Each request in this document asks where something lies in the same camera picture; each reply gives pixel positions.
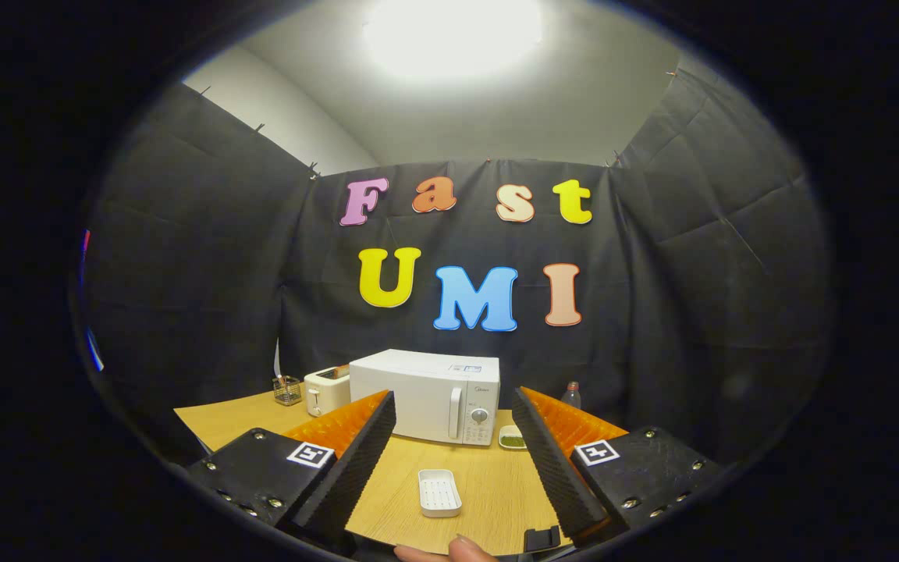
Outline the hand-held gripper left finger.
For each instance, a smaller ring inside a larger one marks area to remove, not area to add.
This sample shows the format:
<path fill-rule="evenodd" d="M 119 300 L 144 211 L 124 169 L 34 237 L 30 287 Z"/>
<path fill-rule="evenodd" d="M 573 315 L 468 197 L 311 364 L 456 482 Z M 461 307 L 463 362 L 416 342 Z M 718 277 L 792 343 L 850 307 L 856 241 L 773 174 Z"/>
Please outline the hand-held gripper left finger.
<path fill-rule="evenodd" d="M 382 390 L 284 433 L 251 428 L 186 473 L 250 519 L 343 547 L 347 521 L 395 426 L 395 394 Z"/>

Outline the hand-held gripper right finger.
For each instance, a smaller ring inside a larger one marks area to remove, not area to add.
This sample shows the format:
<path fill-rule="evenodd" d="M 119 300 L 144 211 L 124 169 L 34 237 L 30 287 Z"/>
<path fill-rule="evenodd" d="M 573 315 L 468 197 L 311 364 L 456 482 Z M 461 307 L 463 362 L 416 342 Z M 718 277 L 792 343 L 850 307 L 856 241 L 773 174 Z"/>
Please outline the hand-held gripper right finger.
<path fill-rule="evenodd" d="M 723 473 L 660 427 L 627 431 L 527 387 L 511 405 L 560 531 L 578 547 L 677 513 Z"/>

